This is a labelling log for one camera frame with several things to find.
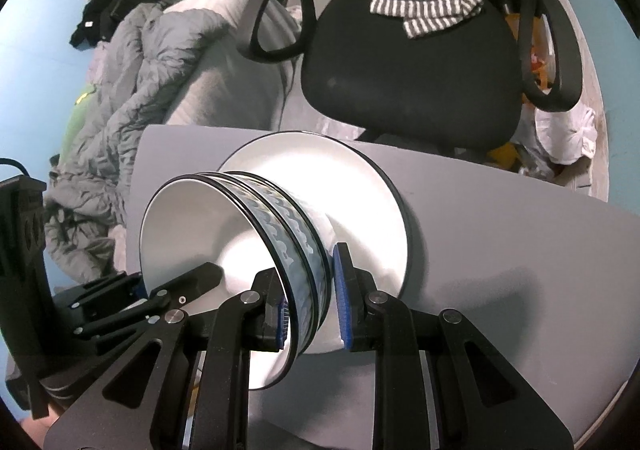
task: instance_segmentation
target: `chair seat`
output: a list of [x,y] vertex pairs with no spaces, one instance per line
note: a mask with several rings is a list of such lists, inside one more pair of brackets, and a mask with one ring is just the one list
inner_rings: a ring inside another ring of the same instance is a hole
[[321,113],[367,129],[446,147],[489,150],[520,117],[516,41],[500,13],[409,39],[402,21],[369,13],[370,0],[332,0],[302,65],[302,88]]

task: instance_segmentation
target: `gray table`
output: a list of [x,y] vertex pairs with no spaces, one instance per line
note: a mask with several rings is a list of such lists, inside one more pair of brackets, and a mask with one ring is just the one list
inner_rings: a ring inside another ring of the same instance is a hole
[[[140,269],[142,216],[182,173],[216,170],[264,133],[152,126],[128,203],[127,270]],[[567,189],[465,161],[348,142],[391,178],[410,211],[402,299],[462,311],[522,373],[577,440],[640,354],[640,217]],[[303,355],[252,393],[259,416],[321,446],[370,449],[373,355]]]

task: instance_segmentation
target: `blue patterned bowl exterior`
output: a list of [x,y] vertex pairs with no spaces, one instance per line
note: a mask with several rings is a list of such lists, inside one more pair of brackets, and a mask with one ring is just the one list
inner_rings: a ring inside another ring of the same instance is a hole
[[237,172],[232,174],[242,179],[247,185],[250,185],[254,191],[259,193],[260,196],[266,199],[276,209],[280,219],[286,221],[291,227],[300,246],[302,246],[309,267],[311,267],[316,289],[318,290],[320,311],[325,312],[329,307],[329,300],[331,299],[331,274],[327,272],[328,265],[325,264],[327,253],[324,246],[316,241],[316,237],[311,230],[312,226],[306,222],[305,218],[299,214],[295,207],[275,188],[266,185],[248,174],[240,174]]
[[200,175],[215,180],[232,192],[250,210],[271,240],[273,247],[278,253],[278,258],[285,269],[293,292],[293,302],[295,303],[298,314],[298,332],[300,334],[298,352],[302,352],[308,347],[311,340],[313,340],[315,335],[312,329],[313,317],[314,314],[318,315],[318,312],[314,312],[309,279],[307,278],[305,265],[295,246],[294,240],[289,237],[280,220],[258,197],[245,191],[228,179],[215,177],[214,173],[203,172]]

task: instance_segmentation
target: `gray comforter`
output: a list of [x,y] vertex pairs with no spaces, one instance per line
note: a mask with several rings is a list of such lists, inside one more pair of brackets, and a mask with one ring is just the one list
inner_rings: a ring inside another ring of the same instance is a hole
[[163,14],[149,4],[118,26],[95,103],[65,163],[51,172],[45,194],[47,248],[76,282],[111,270],[114,241],[108,229],[126,225],[142,131],[162,122],[202,52],[227,27],[211,10]]

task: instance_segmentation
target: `triangular cutout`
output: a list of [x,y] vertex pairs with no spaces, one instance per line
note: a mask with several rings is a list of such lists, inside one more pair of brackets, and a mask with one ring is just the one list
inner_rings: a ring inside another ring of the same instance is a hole
[[490,408],[516,398],[514,386],[502,376],[476,344],[467,342],[465,351],[471,363],[480,399],[485,407]]
[[145,396],[146,384],[151,377],[160,354],[161,345],[150,342],[127,366],[116,379],[104,388],[105,400],[137,408]]

